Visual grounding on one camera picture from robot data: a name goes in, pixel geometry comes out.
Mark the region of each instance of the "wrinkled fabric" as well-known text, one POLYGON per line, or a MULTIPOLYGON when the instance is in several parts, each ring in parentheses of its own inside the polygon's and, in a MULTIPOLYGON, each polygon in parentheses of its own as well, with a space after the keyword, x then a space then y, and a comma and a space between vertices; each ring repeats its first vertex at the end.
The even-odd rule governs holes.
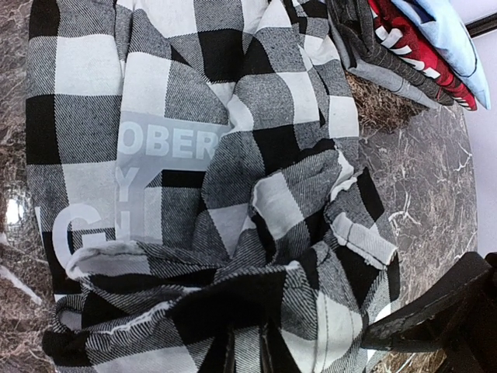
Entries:
POLYGON ((391 2, 416 25, 483 107, 490 110, 490 89, 480 57, 450 0, 391 2))
POLYGON ((373 16, 367 0, 329 0, 326 4, 330 22, 335 24, 343 40, 351 45, 366 63, 393 71, 438 103, 454 103, 432 79, 415 70, 376 41, 373 16))
POLYGON ((33 2, 26 154, 58 371, 382 356, 360 341, 398 307, 398 257, 328 32, 317 0, 33 2))
POLYGON ((368 2, 373 13, 374 32, 381 45, 435 80, 462 107, 477 109, 474 96, 463 82, 454 76, 450 66, 390 0, 368 2))
POLYGON ((363 61, 353 46, 344 43, 342 36, 336 29, 334 23, 330 23, 330 30, 333 43, 335 43, 336 49, 339 52, 342 65, 348 72, 362 79, 366 79, 368 82, 388 89, 400 97, 405 97, 406 99, 410 99, 415 103, 419 103, 430 109, 437 109, 440 107, 440 104, 429 99, 427 95, 401 76, 395 74, 392 70, 387 70, 381 66, 368 64, 363 61))

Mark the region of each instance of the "black and white plaid shirt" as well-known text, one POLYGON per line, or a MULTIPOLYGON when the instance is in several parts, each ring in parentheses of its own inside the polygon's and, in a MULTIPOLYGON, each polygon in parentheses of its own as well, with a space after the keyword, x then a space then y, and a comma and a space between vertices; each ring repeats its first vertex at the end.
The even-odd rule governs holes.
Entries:
POLYGON ((34 0, 28 177, 59 372, 357 372, 397 305, 319 0, 34 0))

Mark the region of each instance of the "brown marble countertop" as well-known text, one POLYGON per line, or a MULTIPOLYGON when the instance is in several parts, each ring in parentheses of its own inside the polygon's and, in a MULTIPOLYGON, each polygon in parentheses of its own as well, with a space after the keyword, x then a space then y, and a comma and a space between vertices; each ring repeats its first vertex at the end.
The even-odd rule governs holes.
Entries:
MULTIPOLYGON (((24 78, 30 0, 0 2, 0 373, 52 372, 40 348, 53 305, 26 189, 24 78)), ((476 250, 476 195, 462 109, 424 110, 348 76, 370 167, 401 255, 402 302, 476 250)), ((390 354, 377 372, 432 372, 443 354, 390 354)))

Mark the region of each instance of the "white square pattern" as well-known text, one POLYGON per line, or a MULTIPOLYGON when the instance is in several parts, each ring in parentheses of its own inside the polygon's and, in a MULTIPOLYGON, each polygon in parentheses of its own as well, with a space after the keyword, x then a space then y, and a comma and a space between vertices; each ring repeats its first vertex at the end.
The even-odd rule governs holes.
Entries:
POLYGON ((255 33, 267 7, 267 0, 242 0, 244 33, 255 33))
POLYGON ((266 27, 292 27, 282 2, 270 2, 267 10, 264 12, 264 16, 261 18, 260 24, 257 26, 257 30, 259 31, 266 27))
POLYGON ((224 107, 228 105, 231 97, 233 97, 233 90, 235 84, 233 82, 229 83, 207 83, 210 89, 216 94, 217 98, 223 103, 224 107))
POLYGON ((174 371, 178 373, 194 373, 198 371, 188 349, 184 346, 161 348, 122 356, 116 360, 98 364, 94 367, 98 373, 135 373, 136 367, 147 367, 147 373, 164 373, 174 371))
POLYGON ((150 23, 165 38, 196 33, 194 0, 138 0, 150 23))
POLYGON ((307 72, 281 72, 294 101, 294 123, 309 123, 319 120, 318 101, 307 72))
POLYGON ((55 94, 114 96, 123 76, 116 42, 110 35, 58 37, 55 94))
POLYGON ((171 61, 150 54, 129 54, 122 111, 164 116, 171 61))
POLYGON ((116 162, 67 164, 62 169, 69 204, 94 207, 100 218, 91 227, 84 219, 75 219, 71 222, 73 230, 114 228, 116 186, 109 180, 115 179, 116 162))
POLYGON ((216 225, 216 229, 223 240, 224 247, 229 256, 235 253, 238 238, 247 218, 248 208, 248 204, 237 204, 235 206, 209 210, 210 217, 216 225))
POLYGON ((145 240, 162 243, 162 188, 145 188, 144 192, 145 240))
POLYGON ((352 346, 363 328, 363 318, 319 292, 316 299, 318 314, 318 348, 316 367, 325 371, 352 346))
POLYGON ((339 60, 339 52, 330 37, 313 37, 306 35, 304 49, 314 65, 327 64, 333 60, 339 60))
POLYGON ((329 137, 356 138, 359 136, 357 107, 352 97, 329 97, 329 137))
POLYGON ((226 108, 233 131, 252 131, 254 129, 254 117, 238 96, 233 95, 226 108))
POLYGON ((304 220, 281 173, 275 173, 255 185, 253 204, 266 221, 274 239, 284 237, 290 229, 304 220))

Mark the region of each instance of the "plaid fabric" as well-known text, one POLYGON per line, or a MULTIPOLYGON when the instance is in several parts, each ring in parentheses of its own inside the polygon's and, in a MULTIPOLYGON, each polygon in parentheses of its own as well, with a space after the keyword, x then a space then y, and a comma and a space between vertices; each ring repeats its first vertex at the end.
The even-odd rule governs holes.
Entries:
POLYGON ((30 22, 58 371, 371 368, 398 258, 325 5, 36 0, 30 22))
POLYGON ((326 4, 330 22, 333 22, 343 41, 353 46, 365 62, 392 70, 442 105, 454 103, 431 78, 415 70, 376 41, 373 16, 367 0, 330 0, 326 4))
POLYGON ((463 82, 390 0, 368 2, 373 13, 374 32, 381 45, 434 79, 462 107, 472 111, 477 109, 474 96, 463 82))

